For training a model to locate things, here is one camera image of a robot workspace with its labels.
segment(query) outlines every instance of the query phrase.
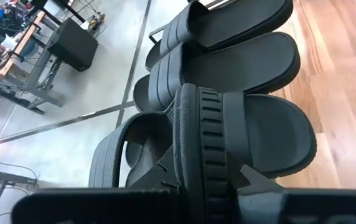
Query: black box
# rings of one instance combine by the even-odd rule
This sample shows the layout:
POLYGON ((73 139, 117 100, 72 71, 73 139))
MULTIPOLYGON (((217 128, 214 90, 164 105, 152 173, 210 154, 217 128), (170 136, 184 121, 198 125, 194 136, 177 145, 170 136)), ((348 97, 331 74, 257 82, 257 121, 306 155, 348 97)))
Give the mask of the black box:
POLYGON ((98 47, 98 41, 71 18, 54 32, 49 44, 49 52, 79 72, 91 66, 98 47))

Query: floor tile line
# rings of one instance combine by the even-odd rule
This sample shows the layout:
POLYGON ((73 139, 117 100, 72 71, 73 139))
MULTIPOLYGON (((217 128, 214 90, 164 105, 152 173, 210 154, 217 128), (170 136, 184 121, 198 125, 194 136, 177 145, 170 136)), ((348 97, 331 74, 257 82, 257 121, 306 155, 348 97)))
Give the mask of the floor tile line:
POLYGON ((13 134, 13 135, 10 135, 10 136, 6 136, 4 138, 0 138, 0 144, 6 143, 6 142, 10 142, 10 141, 14 141, 14 140, 17 140, 17 139, 21 139, 21 138, 24 138, 24 137, 32 136, 32 135, 35 135, 35 134, 43 133, 43 132, 50 131, 50 130, 53 130, 53 129, 61 128, 61 127, 66 126, 66 125, 74 124, 74 123, 77 123, 77 122, 80 122, 80 121, 85 121, 85 120, 88 120, 88 119, 91 119, 91 118, 96 118, 98 116, 101 116, 101 115, 104 115, 104 114, 108 114, 108 113, 112 113, 112 112, 119 111, 119 110, 123 110, 125 108, 129 108, 129 107, 132 107, 132 106, 134 106, 134 102, 130 101, 130 102, 123 103, 123 104, 120 104, 120 105, 111 106, 109 108, 106 108, 106 109, 103 109, 103 110, 99 110, 99 111, 96 111, 94 113, 89 113, 89 114, 86 114, 86 115, 82 115, 82 116, 79 116, 77 118, 69 119, 69 120, 66 120, 66 121, 61 121, 61 122, 54 123, 54 124, 45 125, 45 126, 42 126, 42 127, 39 127, 39 128, 35 128, 35 129, 31 129, 31 130, 24 131, 24 132, 21 132, 21 133, 17 133, 17 134, 13 134))
MULTIPOLYGON (((144 35, 145 35, 146 24, 148 23, 149 10, 151 8, 151 4, 152 4, 152 0, 148 0, 146 9, 145 9, 145 13, 143 15, 141 29, 139 30, 139 37, 138 37, 138 42, 136 43, 136 47, 135 47, 135 51, 134 51, 133 62, 131 63, 131 68, 129 69, 128 80, 127 80, 126 89, 124 91, 122 104, 124 104, 128 101, 129 91, 131 90, 131 86, 133 84, 134 72, 135 72, 136 64, 138 62, 139 53, 140 53, 141 47, 142 47, 142 42, 143 42, 144 35)), ((119 112, 118 119, 116 122, 116 128, 118 126, 120 126, 121 123, 123 122, 123 116, 124 116, 124 109, 120 110, 120 112, 119 112)))

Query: wooden floor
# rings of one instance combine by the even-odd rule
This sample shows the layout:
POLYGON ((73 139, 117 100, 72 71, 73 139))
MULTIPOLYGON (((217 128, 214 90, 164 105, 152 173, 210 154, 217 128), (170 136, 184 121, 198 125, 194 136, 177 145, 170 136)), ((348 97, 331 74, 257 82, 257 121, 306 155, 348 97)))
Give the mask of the wooden floor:
POLYGON ((308 168, 277 182, 356 189, 356 0, 294 0, 279 30, 296 39, 301 70, 274 94, 308 115, 318 152, 308 168))

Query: workbench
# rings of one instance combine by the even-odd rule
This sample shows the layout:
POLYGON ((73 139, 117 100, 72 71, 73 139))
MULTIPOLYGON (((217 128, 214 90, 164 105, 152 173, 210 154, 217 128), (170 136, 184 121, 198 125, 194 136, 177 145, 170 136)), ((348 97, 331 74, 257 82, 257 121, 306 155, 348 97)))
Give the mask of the workbench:
POLYGON ((40 23, 45 24, 53 31, 58 28, 58 26, 56 26, 50 19, 45 17, 44 12, 40 11, 34 22, 23 31, 20 41, 18 41, 16 47, 13 50, 13 52, 16 54, 20 54, 26 43, 31 39, 34 40, 39 47, 43 48, 43 51, 41 52, 40 57, 35 63, 32 71, 27 73, 21 70, 16 65, 18 59, 16 59, 16 56, 13 54, 10 54, 10 56, 3 59, 0 63, 0 86, 13 86, 13 88, 18 89, 19 91, 33 94, 36 99, 29 101, 26 99, 18 98, 16 91, 5 91, 5 89, 2 89, 1 87, 0 97, 38 114, 43 114, 44 112, 37 107, 42 103, 48 102, 56 106, 62 106, 59 100, 48 94, 48 91, 52 87, 52 81, 55 78, 57 70, 59 69, 62 61, 59 59, 54 61, 47 76, 46 83, 43 83, 41 86, 39 86, 39 78, 42 75, 44 68, 47 66, 51 56, 51 53, 47 50, 50 42, 46 44, 42 43, 40 40, 33 36, 40 23))

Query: wooden table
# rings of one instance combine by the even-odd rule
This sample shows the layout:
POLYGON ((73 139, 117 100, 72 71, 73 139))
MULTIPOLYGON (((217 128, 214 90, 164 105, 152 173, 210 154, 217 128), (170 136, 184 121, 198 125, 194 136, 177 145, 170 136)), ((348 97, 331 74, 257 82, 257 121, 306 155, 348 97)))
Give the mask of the wooden table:
MULTIPOLYGON (((44 16, 45 16, 44 12, 39 12, 37 15, 37 18, 34 21, 34 24, 40 24, 40 22, 41 22, 42 18, 44 18, 44 16)), ((17 54, 19 54, 23 50, 27 41, 29 41, 29 39, 35 32, 36 26, 31 25, 28 29, 29 30, 25 31, 25 34, 22 36, 22 40, 18 43, 17 47, 15 48, 15 53, 17 53, 17 54)), ((12 65, 14 64, 14 60, 15 59, 12 57, 9 58, 7 63, 4 65, 4 67, 0 69, 0 81, 5 79, 6 75, 8 74, 8 71, 11 69, 12 65)))

